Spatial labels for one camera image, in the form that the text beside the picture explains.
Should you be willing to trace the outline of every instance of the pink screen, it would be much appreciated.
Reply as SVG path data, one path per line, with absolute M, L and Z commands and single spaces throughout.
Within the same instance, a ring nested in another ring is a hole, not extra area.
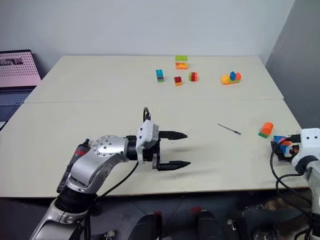
M 37 86 L 40 83 L 30 51 L 0 53 L 0 88 Z

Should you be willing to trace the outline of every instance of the tabletop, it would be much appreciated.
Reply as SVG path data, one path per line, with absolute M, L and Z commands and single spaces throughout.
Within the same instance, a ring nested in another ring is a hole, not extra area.
M 189 56 L 188 64 L 176 70 L 174 56 L 63 56 L 25 103 L 283 99 L 258 56 Z M 232 71 L 241 82 L 222 85 Z M 198 82 L 189 82 L 190 72 L 198 73 Z M 183 86 L 175 87 L 174 77 L 182 77 Z
M 161 141 L 161 162 L 191 164 L 175 171 L 157 171 L 151 162 L 110 195 L 274 189 L 270 140 L 258 136 L 265 122 L 273 135 L 298 133 L 300 126 L 282 99 L 183 100 L 25 103 L 0 132 L 0 196 L 54 197 L 76 147 L 85 138 L 135 135 L 143 107 L 160 130 L 188 135 Z M 218 126 L 222 124 L 241 133 Z M 118 164 L 101 187 L 102 194 L 125 177 L 134 161 Z M 294 173 L 274 160 L 279 175 Z M 286 181 L 305 187 L 302 177 Z

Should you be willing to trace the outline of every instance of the green lego brick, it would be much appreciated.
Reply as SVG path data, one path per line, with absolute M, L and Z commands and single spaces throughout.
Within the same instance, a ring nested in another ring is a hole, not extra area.
M 188 61 L 188 56 L 177 55 L 175 56 L 176 61 Z
M 263 134 L 263 133 L 261 133 L 261 132 L 259 132 L 258 135 L 261 136 L 261 137 L 263 137 L 263 138 L 265 138 L 265 139 L 267 139 L 267 138 L 269 137 L 269 135 Z

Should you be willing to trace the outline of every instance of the gray wall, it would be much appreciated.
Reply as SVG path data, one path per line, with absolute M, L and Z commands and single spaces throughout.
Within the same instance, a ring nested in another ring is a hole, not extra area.
M 259 55 L 294 0 L 0 0 L 0 51 L 63 55 Z
M 320 128 L 320 0 L 296 0 L 266 63 L 302 128 Z

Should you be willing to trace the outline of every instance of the floor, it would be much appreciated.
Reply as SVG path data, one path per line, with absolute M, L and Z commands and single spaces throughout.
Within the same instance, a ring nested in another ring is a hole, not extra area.
M 265 198 L 266 191 L 259 195 Z M 101 202 L 101 214 L 91 217 L 92 234 L 116 231 L 114 240 L 128 239 L 138 220 L 148 214 L 161 212 L 166 239 L 195 240 L 195 216 L 200 210 L 211 211 L 228 240 L 238 240 L 227 220 L 244 217 L 251 232 L 257 226 L 274 225 L 298 216 L 295 209 L 269 211 L 261 204 L 237 209 L 247 192 L 219 192 L 160 196 L 108 197 Z M 273 191 L 267 197 L 274 196 Z M 0 199 L 0 239 L 28 239 L 44 215 L 52 199 Z

